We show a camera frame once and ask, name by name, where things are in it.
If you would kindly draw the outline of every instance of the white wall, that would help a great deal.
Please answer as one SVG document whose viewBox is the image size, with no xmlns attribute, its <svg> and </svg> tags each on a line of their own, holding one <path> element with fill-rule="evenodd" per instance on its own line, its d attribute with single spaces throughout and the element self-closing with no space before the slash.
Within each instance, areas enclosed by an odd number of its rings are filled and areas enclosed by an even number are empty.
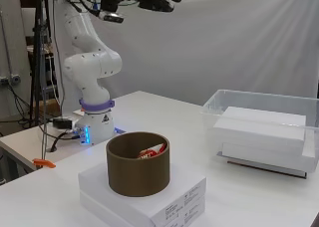
<svg viewBox="0 0 319 227">
<path fill-rule="evenodd" d="M 185 0 L 171 14 L 121 12 L 122 25 L 93 18 L 123 58 L 123 70 L 101 80 L 113 98 L 142 90 L 203 105 L 218 89 L 316 97 L 319 0 Z M 61 20 L 57 38 L 63 58 L 74 53 Z M 71 111 L 79 93 L 65 83 Z"/>
<path fill-rule="evenodd" d="M 9 46 L 13 73 L 20 75 L 21 84 L 14 88 L 16 93 L 29 102 L 30 66 L 23 31 L 20 0 L 0 0 L 4 26 Z M 4 46 L 4 37 L 0 26 L 0 76 L 9 77 L 8 62 Z M 5 88 L 0 89 L 0 118 L 17 114 L 12 94 Z"/>
</svg>

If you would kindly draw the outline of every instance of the red object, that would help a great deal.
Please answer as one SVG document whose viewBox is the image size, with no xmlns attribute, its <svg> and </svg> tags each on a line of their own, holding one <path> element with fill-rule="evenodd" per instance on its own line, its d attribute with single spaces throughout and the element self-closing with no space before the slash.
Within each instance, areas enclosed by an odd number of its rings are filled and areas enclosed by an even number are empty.
<svg viewBox="0 0 319 227">
<path fill-rule="evenodd" d="M 138 159 L 146 159 L 146 158 L 156 156 L 162 153 L 165 149 L 166 149 L 166 144 L 159 144 L 151 148 L 142 150 L 138 156 Z"/>
<path fill-rule="evenodd" d="M 56 165 L 52 163 L 50 160 L 45 160 L 45 159 L 33 159 L 33 164 L 34 165 L 41 165 L 41 166 L 48 166 L 49 168 L 54 168 Z"/>
</svg>

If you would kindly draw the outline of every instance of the metal stand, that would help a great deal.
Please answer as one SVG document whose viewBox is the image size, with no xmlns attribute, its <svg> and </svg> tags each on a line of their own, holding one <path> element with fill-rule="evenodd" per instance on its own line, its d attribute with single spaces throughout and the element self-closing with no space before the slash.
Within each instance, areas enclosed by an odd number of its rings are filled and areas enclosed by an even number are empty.
<svg viewBox="0 0 319 227">
<path fill-rule="evenodd" d="M 34 22 L 34 49 L 33 49 L 33 60 L 32 60 L 32 67 L 31 67 L 31 96 L 30 96 L 30 122 L 29 127 L 32 126 L 32 122 L 34 121 L 34 125 L 39 125 L 39 102 L 41 96 L 41 88 L 46 92 L 46 85 L 45 87 L 41 87 L 41 72 L 42 75 L 45 76 L 46 70 L 45 65 L 42 64 L 43 55 L 42 54 L 42 42 L 44 39 L 44 33 L 46 29 L 48 29 L 49 36 L 51 35 L 50 25 L 49 24 L 49 5 L 48 0 L 45 1 L 45 10 L 47 20 L 44 22 L 43 20 L 43 7 L 42 2 L 43 0 L 37 0 L 37 7 L 36 7 L 36 15 L 35 15 L 35 22 Z M 33 119 L 33 103 L 35 102 L 35 111 L 34 111 L 34 119 Z"/>
</svg>

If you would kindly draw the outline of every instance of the white block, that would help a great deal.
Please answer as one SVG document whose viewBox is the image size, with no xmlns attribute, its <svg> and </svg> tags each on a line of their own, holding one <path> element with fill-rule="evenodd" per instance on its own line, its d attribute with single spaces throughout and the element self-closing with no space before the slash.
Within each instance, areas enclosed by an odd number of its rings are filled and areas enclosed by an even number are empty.
<svg viewBox="0 0 319 227">
<path fill-rule="evenodd" d="M 119 216 L 136 227 L 163 227 L 204 195 L 206 179 L 172 164 L 166 189 L 148 197 L 126 197 L 110 188 L 107 165 L 101 163 L 80 173 L 79 184 L 82 199 L 90 197 L 103 209 L 113 212 L 114 218 Z M 99 208 L 95 214 L 101 215 L 101 207 L 95 206 Z"/>
<path fill-rule="evenodd" d="M 106 206 L 103 206 L 82 191 L 80 191 L 80 201 L 87 210 L 112 227 L 134 227 L 119 215 L 115 214 Z M 170 221 L 164 227 L 187 227 L 197 219 L 204 210 L 205 196 L 202 196 L 197 201 L 193 202 L 191 206 L 185 208 L 184 211 L 180 211 L 177 218 Z"/>
<path fill-rule="evenodd" d="M 222 155 L 310 173 L 316 168 L 313 130 L 306 130 L 306 139 L 302 155 L 299 156 L 226 142 L 222 144 Z"/>
<path fill-rule="evenodd" d="M 220 142 L 299 156 L 305 141 L 305 124 L 305 115 L 229 107 L 213 132 Z"/>
</svg>

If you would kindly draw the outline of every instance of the transparent plastic bin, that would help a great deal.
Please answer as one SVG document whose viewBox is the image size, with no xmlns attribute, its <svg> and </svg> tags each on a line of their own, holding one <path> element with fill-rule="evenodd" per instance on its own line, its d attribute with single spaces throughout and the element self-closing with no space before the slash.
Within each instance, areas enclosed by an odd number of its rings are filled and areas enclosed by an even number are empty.
<svg viewBox="0 0 319 227">
<path fill-rule="evenodd" d="M 219 90 L 203 106 L 215 154 L 305 173 L 318 163 L 319 100 Z"/>
</svg>

